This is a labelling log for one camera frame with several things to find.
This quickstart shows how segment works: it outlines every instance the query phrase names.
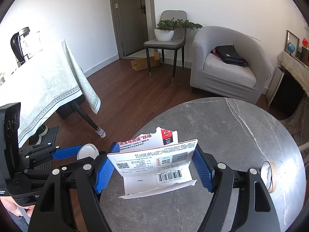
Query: green foliage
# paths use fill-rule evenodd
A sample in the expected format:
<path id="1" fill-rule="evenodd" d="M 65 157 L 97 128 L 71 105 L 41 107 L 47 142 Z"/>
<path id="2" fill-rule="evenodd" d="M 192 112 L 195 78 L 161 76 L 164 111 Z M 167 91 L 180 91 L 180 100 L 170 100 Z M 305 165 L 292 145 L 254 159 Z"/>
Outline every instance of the green foliage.
<path id="1" fill-rule="evenodd" d="M 158 22 L 156 29 L 163 31 L 173 31 L 174 29 L 187 28 L 189 30 L 197 30 L 202 28 L 203 26 L 198 23 L 193 23 L 188 20 L 183 21 L 182 19 L 178 19 L 174 21 L 172 20 L 161 20 Z"/>

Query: blue gripper pad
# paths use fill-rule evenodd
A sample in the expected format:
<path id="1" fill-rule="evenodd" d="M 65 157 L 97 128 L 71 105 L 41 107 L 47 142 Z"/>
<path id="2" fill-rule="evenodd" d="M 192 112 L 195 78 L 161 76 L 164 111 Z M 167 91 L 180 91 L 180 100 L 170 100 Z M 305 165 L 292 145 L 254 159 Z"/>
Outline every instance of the blue gripper pad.
<path id="1" fill-rule="evenodd" d="M 197 149 L 194 150 L 192 161 L 198 173 L 198 176 L 200 177 L 200 181 L 203 184 L 203 187 L 207 188 L 208 191 L 211 192 L 214 189 L 214 184 L 212 182 L 212 174 L 205 160 Z"/>
<path id="2" fill-rule="evenodd" d="M 114 146 L 112 146 L 108 151 L 108 153 L 119 153 L 119 152 L 120 147 L 118 143 L 115 143 Z M 111 178 L 113 171 L 114 166 L 106 156 L 105 161 L 102 163 L 97 173 L 97 182 L 95 184 L 95 191 L 97 192 L 97 194 L 101 193 L 102 190 L 107 187 L 107 184 L 109 183 L 109 179 Z"/>
<path id="3" fill-rule="evenodd" d="M 66 158 L 71 158 L 73 156 L 77 156 L 77 153 L 81 149 L 81 147 L 82 146 L 79 145 L 70 148 L 59 149 L 53 154 L 53 159 L 62 160 Z"/>

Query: potted plant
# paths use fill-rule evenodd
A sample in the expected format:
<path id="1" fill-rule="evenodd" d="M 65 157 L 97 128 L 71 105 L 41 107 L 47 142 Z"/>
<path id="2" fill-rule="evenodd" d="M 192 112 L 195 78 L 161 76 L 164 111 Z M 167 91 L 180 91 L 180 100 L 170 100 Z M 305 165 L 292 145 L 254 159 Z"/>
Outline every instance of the potted plant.
<path id="1" fill-rule="evenodd" d="M 201 27 L 203 26 L 198 23 L 193 23 L 188 20 L 183 21 L 182 19 L 174 21 L 174 18 L 172 18 L 172 20 L 159 21 L 157 27 L 154 29 L 154 34 L 158 41 L 169 42 L 174 35 L 174 29 L 188 28 L 189 30 L 196 30 Z"/>

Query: picture frame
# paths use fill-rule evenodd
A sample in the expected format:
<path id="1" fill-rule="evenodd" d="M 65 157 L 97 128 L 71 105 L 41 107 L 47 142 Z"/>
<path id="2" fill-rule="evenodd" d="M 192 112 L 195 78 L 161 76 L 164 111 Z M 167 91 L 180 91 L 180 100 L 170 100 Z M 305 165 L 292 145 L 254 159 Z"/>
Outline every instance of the picture frame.
<path id="1" fill-rule="evenodd" d="M 288 50 L 288 44 L 289 43 L 294 44 L 295 51 L 291 55 L 296 57 L 297 51 L 298 51 L 298 48 L 299 48 L 299 38 L 296 35 L 294 35 L 292 32 L 290 32 L 289 30 L 287 30 L 286 31 L 284 51 L 290 54 L 290 51 Z"/>

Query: black leather handbag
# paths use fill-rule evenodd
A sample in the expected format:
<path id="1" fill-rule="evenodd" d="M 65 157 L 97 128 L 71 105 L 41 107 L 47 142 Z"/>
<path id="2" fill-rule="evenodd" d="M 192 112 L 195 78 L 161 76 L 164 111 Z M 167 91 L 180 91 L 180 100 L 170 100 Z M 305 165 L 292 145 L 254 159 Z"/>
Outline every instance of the black leather handbag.
<path id="1" fill-rule="evenodd" d="M 217 46 L 215 49 L 224 63 L 243 67 L 248 66 L 247 61 L 237 54 L 233 45 Z"/>

